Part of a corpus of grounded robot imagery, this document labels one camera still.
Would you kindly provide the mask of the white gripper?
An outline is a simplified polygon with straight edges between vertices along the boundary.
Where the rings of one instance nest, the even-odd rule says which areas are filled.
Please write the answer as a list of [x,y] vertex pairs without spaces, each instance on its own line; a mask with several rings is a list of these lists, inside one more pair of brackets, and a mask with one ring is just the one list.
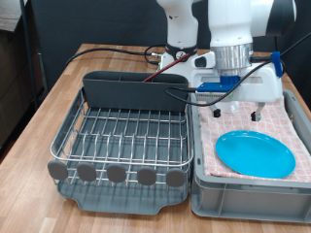
[[260,121],[266,103],[281,98],[283,64],[279,51],[269,56],[253,56],[251,50],[211,50],[191,61],[191,92],[195,106],[221,116],[219,102],[255,102],[252,121]]

